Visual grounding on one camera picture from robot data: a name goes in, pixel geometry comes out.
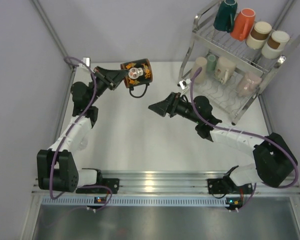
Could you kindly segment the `red skull mug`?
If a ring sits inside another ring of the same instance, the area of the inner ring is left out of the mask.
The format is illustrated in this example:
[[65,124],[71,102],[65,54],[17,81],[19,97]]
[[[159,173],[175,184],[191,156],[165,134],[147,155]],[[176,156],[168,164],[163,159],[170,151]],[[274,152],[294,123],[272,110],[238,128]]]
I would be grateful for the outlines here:
[[[127,89],[129,89],[129,94],[135,99],[142,98],[153,81],[153,71],[151,63],[148,58],[143,58],[139,60],[132,60],[120,64],[122,70],[128,70],[127,76],[124,78],[124,84]],[[132,91],[135,87],[145,85],[144,91],[141,95],[133,95]]]

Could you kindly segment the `beige tumbler cup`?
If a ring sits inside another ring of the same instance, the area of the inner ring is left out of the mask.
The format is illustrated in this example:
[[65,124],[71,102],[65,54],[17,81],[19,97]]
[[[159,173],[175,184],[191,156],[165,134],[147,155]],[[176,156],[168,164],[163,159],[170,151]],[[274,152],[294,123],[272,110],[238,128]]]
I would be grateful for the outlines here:
[[208,61],[205,57],[197,57],[190,72],[190,79],[196,84],[202,84],[206,80],[206,68]]

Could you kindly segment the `light teal mug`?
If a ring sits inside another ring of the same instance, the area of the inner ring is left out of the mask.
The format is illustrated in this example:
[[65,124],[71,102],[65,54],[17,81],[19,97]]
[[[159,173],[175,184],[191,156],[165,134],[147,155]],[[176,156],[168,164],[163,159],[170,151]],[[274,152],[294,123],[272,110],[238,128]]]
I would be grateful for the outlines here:
[[217,58],[215,55],[209,54],[206,57],[206,59],[207,59],[206,71],[212,73],[216,68]]

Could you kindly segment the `green interior floral mug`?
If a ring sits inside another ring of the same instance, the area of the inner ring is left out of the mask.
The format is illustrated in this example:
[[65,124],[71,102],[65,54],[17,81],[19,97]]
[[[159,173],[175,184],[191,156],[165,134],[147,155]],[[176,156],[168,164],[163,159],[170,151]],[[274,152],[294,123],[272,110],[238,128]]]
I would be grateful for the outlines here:
[[236,63],[224,56],[220,56],[214,69],[214,78],[222,85],[225,85],[234,74],[236,67]]

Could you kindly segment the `pink purple mug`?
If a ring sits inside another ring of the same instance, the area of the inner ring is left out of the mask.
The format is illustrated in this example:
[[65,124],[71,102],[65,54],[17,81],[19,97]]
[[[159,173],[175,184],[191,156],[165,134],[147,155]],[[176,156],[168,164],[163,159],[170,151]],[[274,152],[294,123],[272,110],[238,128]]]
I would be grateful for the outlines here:
[[257,76],[253,72],[247,71],[238,83],[236,92],[239,97],[249,96],[255,91],[261,82],[261,77]]

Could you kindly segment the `dark teal mug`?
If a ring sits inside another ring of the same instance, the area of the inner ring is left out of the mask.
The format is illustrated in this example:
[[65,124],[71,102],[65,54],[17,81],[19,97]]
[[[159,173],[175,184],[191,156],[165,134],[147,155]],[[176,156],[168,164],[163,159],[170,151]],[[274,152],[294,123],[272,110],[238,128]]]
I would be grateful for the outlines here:
[[231,33],[235,26],[237,8],[236,0],[223,0],[214,19],[213,27],[218,31]]

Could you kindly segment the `orange mug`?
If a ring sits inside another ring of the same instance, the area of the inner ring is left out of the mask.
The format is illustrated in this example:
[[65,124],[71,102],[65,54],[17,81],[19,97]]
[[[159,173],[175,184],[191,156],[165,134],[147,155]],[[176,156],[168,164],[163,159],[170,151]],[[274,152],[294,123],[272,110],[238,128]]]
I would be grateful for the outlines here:
[[251,8],[243,8],[234,21],[231,37],[242,42],[244,41],[254,25],[256,12]]

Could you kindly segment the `small brown white cup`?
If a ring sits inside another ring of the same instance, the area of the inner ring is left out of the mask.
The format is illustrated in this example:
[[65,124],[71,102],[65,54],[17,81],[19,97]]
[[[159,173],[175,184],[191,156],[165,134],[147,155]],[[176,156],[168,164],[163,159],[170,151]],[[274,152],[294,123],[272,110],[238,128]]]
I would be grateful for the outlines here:
[[246,39],[246,45],[254,50],[261,49],[265,44],[270,32],[272,25],[266,21],[258,21]]

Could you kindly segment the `steel lined paper cup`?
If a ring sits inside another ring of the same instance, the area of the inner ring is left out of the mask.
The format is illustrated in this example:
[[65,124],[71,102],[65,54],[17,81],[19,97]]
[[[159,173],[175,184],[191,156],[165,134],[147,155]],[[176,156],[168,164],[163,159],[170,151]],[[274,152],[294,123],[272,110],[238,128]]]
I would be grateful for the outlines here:
[[290,35],[282,30],[274,31],[261,50],[261,54],[266,59],[276,59],[280,56],[285,46],[290,40]]

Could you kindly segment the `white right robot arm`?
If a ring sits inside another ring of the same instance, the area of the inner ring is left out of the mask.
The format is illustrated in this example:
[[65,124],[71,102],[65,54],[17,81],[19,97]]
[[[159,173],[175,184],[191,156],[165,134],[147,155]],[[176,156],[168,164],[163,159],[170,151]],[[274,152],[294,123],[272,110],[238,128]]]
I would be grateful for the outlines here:
[[190,102],[179,92],[171,92],[168,97],[148,106],[161,117],[181,116],[196,123],[197,134],[212,143],[231,147],[252,159],[247,165],[233,166],[211,185],[212,194],[237,193],[248,184],[263,183],[271,188],[283,188],[283,181],[298,166],[295,156],[284,139],[273,132],[268,136],[246,135],[242,130],[227,128],[213,116],[213,107],[202,95]]

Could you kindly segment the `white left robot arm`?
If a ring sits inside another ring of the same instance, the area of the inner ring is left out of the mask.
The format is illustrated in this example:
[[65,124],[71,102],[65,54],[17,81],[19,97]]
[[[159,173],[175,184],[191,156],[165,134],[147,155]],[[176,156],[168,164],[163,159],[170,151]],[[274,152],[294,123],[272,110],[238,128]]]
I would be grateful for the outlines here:
[[37,181],[41,190],[73,193],[88,188],[99,193],[104,188],[99,169],[83,168],[75,160],[75,152],[98,119],[99,109],[94,102],[106,91],[115,90],[128,75],[128,70],[109,70],[97,66],[90,73],[91,82],[75,82],[71,88],[73,110],[70,122],[57,141],[36,156]]

